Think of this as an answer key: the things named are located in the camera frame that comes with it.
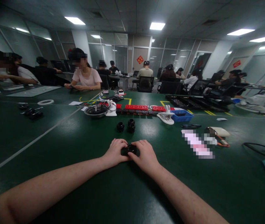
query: white clip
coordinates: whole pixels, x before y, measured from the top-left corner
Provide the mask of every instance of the white clip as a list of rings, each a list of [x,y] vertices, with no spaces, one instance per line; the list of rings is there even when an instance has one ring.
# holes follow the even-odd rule
[[[106,116],[108,116],[108,117],[117,116],[117,114],[116,114],[116,109],[117,109],[116,103],[113,102],[113,100],[107,100],[107,104],[108,104],[108,111],[107,111]]]
[[[171,112],[170,105],[165,105],[164,108],[166,109],[166,111],[158,113],[157,116],[166,124],[174,124],[174,120],[171,118],[174,113]]]

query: blue basket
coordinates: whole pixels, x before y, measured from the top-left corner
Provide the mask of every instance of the blue basket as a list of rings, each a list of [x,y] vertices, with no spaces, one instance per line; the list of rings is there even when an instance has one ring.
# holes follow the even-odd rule
[[[171,110],[172,113],[174,113],[174,115],[172,115],[172,119],[175,122],[188,122],[192,119],[193,115],[191,113],[189,113],[186,110]],[[186,114],[183,117],[178,117],[176,114]]]

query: white ring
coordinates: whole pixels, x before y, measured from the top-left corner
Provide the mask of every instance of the white ring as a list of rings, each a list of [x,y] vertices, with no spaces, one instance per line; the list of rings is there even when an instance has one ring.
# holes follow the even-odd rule
[[[38,102],[37,104],[38,105],[48,105],[48,104],[52,104],[53,102],[54,102],[53,100],[43,100],[43,101]]]

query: man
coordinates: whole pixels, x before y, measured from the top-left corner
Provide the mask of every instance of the man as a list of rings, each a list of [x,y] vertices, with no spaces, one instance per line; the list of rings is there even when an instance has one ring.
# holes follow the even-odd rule
[[[148,175],[148,178],[156,182],[184,223],[228,223],[158,162],[147,140],[132,143],[138,148],[139,157],[132,152],[129,152],[128,156],[122,156],[121,149],[127,145],[124,139],[114,139],[102,157],[41,174],[2,193],[0,195],[0,224],[30,223],[96,174],[129,160],[136,163]]]
[[[115,62],[114,61],[110,61],[111,67],[109,68],[109,70],[112,71],[112,74],[115,74],[116,71],[119,71],[119,69],[115,66]]]

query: ceiling vent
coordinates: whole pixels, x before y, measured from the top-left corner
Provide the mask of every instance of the ceiling vent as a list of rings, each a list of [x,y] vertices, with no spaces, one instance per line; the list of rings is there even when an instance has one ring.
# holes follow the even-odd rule
[[[217,23],[219,20],[207,20],[206,22],[204,22],[202,25],[204,26],[212,26],[215,23]]]

